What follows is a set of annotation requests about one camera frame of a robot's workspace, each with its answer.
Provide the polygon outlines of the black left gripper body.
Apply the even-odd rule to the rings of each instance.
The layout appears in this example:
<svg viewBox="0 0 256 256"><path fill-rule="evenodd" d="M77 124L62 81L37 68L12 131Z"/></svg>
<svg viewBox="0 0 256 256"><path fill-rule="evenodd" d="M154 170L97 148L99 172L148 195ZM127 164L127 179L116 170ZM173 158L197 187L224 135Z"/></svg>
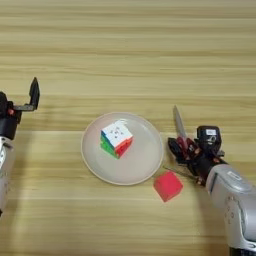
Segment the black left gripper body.
<svg viewBox="0 0 256 256"><path fill-rule="evenodd" d="M20 121L21 111L0 91L0 136L13 140Z"/></svg>

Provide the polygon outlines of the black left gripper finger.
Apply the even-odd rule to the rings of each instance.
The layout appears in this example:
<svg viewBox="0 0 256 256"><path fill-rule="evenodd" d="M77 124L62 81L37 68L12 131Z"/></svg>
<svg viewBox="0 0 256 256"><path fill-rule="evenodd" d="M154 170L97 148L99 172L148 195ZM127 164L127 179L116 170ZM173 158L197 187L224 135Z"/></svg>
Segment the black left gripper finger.
<svg viewBox="0 0 256 256"><path fill-rule="evenodd" d="M40 88L37 78L34 78L29 91L30 102L24 105L16 105L14 109L22 112L33 112L38 108L40 99Z"/></svg>

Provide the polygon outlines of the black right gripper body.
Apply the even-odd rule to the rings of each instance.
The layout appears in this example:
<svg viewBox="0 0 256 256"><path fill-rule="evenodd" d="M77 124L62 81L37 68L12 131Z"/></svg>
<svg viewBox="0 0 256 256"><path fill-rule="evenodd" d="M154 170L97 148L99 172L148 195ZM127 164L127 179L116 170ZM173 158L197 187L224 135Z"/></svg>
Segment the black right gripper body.
<svg viewBox="0 0 256 256"><path fill-rule="evenodd" d="M225 164L223 157L216 157L213 152L200 148L189 151L189 170L196 176L200 184L205 184L211 169L219 164Z"/></svg>

